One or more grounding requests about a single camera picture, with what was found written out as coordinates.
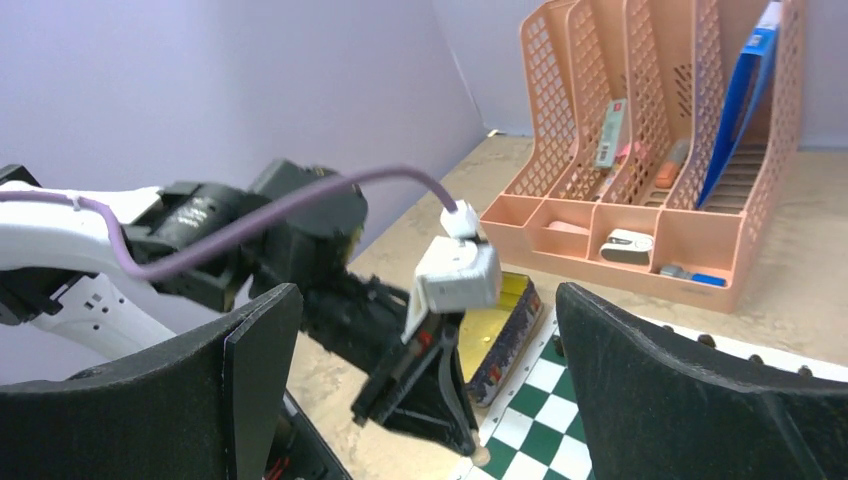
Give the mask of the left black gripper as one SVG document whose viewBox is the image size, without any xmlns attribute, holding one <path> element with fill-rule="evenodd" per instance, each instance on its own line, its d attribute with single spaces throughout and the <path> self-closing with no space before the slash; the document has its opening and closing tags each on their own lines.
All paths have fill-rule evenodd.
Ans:
<svg viewBox="0 0 848 480">
<path fill-rule="evenodd" d="M 479 429 L 459 359 L 461 313 L 429 313 L 408 341 L 410 295 L 346 272 L 303 295 L 301 329 L 367 375 L 351 410 L 385 429 L 469 457 Z"/>
</svg>

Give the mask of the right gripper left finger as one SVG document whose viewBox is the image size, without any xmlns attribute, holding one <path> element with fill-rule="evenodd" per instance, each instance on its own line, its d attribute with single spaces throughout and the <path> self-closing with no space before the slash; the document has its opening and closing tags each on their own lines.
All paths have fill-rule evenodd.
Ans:
<svg viewBox="0 0 848 480">
<path fill-rule="evenodd" d="M 1 390 L 5 479 L 258 479 L 302 298 L 281 285 L 218 320 L 61 381 Z"/>
</svg>

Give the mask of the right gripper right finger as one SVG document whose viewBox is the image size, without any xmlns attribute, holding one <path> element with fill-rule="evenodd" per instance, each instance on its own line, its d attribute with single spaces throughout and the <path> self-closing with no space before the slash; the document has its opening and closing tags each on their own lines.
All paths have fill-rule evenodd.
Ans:
<svg viewBox="0 0 848 480">
<path fill-rule="evenodd" d="M 560 337 L 599 479 L 843 479 L 847 386 L 740 358 L 574 283 Z"/>
</svg>

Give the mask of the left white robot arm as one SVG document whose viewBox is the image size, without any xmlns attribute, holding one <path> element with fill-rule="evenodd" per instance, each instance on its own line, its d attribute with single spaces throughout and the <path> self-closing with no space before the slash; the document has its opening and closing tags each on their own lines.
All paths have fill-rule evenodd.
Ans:
<svg viewBox="0 0 848 480">
<path fill-rule="evenodd" d="M 425 185 L 443 205 L 444 234 L 407 290 L 348 270 L 368 212 L 361 185 L 395 177 Z M 341 175 L 275 160 L 246 190 L 177 182 L 78 191 L 44 188 L 13 164 L 1 170 L 1 318 L 59 328 L 114 359 L 171 335 L 119 297 L 117 278 L 219 313 L 241 291 L 257 298 L 292 284 L 301 330 L 367 376 L 352 404 L 357 424 L 471 457 L 482 448 L 459 329 L 499 288 L 497 254 L 478 228 L 467 203 L 404 165 Z"/>
</svg>

